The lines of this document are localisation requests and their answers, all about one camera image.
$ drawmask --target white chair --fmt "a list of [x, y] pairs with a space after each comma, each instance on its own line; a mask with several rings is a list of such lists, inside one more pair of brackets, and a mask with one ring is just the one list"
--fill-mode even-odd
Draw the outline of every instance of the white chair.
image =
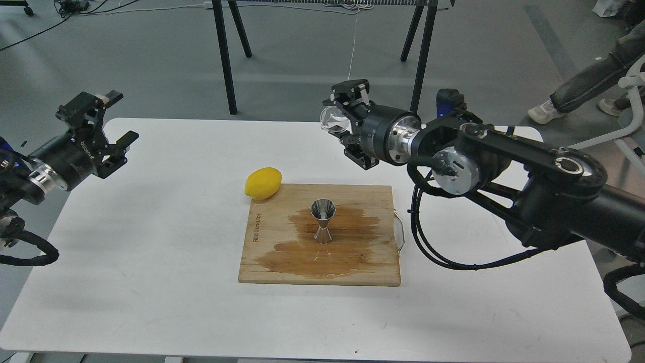
[[634, 150], [630, 148], [625, 142], [624, 138], [633, 138], [641, 149], [645, 149], [645, 145], [641, 140], [645, 140], [645, 130], [641, 127], [643, 124], [643, 105], [640, 101], [640, 94], [638, 87], [645, 85], [645, 72], [641, 72], [640, 68], [645, 64], [645, 56], [642, 56], [633, 66], [627, 71], [627, 74], [618, 81], [620, 88], [627, 89], [627, 95], [631, 103], [631, 112], [633, 114], [631, 123], [626, 127], [610, 132], [596, 138], [586, 140], [570, 147], [573, 149], [584, 149], [613, 140], [616, 146], [625, 154], [628, 160], [634, 165], [636, 170], [645, 176], [645, 162], [636, 155]]

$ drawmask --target white table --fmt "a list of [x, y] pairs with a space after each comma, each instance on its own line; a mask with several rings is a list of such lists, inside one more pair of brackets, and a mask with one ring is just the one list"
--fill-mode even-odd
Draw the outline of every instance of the white table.
[[[484, 271], [452, 271], [417, 250], [404, 168], [363, 171], [317, 123], [115, 119], [141, 137], [107, 180], [90, 177], [49, 240], [0, 333], [18, 351], [456, 362], [625, 363], [630, 349], [584, 243]], [[524, 128], [524, 134], [539, 137]], [[250, 199], [272, 166], [284, 183], [393, 186], [407, 245], [400, 287], [240, 284]], [[521, 167], [503, 180], [521, 187]], [[465, 199], [425, 197], [426, 234], [446, 256], [483, 263], [523, 250]]]

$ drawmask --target string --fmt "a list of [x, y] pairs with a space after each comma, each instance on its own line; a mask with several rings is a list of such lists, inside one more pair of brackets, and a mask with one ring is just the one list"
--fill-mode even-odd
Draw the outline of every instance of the string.
[[359, 25], [359, 13], [361, 12], [361, 9], [359, 8], [356, 11], [356, 23], [354, 23], [354, 44], [352, 46], [352, 58], [350, 59], [350, 73], [347, 75], [347, 80], [350, 80], [350, 76], [352, 75], [352, 63], [354, 62], [354, 50], [356, 49], [356, 32], [358, 29]]

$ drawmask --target black table leg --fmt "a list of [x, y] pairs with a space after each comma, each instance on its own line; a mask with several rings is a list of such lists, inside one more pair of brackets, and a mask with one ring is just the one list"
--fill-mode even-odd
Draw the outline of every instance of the black table leg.
[[213, 13], [215, 14], [215, 27], [217, 29], [217, 42], [219, 43], [219, 56], [222, 58], [222, 71], [224, 72], [224, 85], [226, 86], [226, 98], [228, 99], [228, 112], [231, 115], [237, 114], [235, 104], [235, 90], [233, 89], [233, 75], [231, 74], [231, 60], [228, 56], [228, 43], [226, 42], [226, 28], [224, 27], [224, 13], [222, 1], [213, 1]]
[[423, 38], [421, 39], [421, 53], [419, 54], [419, 65], [417, 66], [417, 76], [414, 79], [414, 89], [412, 90], [412, 102], [410, 110], [417, 112], [419, 109], [419, 99], [421, 98], [421, 87], [423, 87], [423, 76], [426, 73], [426, 64], [428, 62], [428, 52], [430, 51], [430, 39], [432, 39], [432, 29], [435, 26], [435, 16], [437, 15], [437, 2], [434, 0], [428, 5], [426, 14], [426, 25], [423, 28]]
[[242, 48], [244, 48], [244, 54], [247, 58], [251, 58], [253, 54], [251, 53], [251, 46], [248, 44], [248, 38], [246, 37], [246, 32], [244, 31], [244, 24], [242, 24], [242, 17], [240, 16], [240, 11], [237, 7], [237, 1], [228, 0], [228, 7], [231, 8], [233, 20], [235, 21], [235, 27], [237, 28], [237, 34], [240, 36]]
[[405, 44], [403, 45], [403, 51], [401, 52], [401, 61], [405, 62], [408, 60], [408, 54], [410, 53], [410, 47], [412, 47], [412, 41], [414, 40], [414, 35], [417, 33], [417, 26], [419, 26], [419, 20], [421, 20], [421, 13], [423, 12], [423, 6], [416, 6], [414, 9], [414, 14], [412, 15], [412, 21], [410, 22], [410, 29], [408, 29], [408, 36], [405, 38]]

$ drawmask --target wooden cutting board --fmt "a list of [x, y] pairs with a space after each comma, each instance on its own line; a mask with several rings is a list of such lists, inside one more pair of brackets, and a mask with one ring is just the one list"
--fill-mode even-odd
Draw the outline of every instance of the wooden cutting board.
[[[332, 242], [313, 239], [312, 203], [336, 204]], [[248, 214], [239, 281], [258, 284], [399, 286], [392, 187], [283, 184]]]

